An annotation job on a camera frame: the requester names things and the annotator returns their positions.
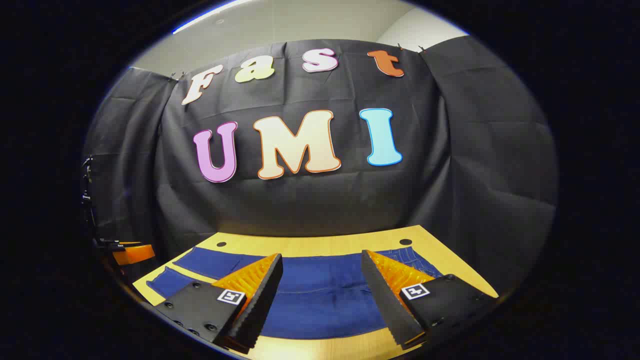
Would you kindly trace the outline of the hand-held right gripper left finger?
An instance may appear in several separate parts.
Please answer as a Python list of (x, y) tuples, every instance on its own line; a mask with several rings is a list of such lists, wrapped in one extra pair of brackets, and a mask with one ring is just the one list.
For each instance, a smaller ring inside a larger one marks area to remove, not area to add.
[(235, 351), (253, 349), (283, 274), (274, 253), (212, 284), (190, 280), (155, 309), (207, 342)]

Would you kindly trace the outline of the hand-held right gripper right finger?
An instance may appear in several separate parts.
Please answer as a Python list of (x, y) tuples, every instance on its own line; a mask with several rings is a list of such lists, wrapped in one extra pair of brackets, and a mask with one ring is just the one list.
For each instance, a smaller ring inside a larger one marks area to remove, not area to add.
[(439, 346), (484, 317), (496, 299), (456, 275), (427, 275), (375, 251), (361, 268), (382, 319), (404, 350)]

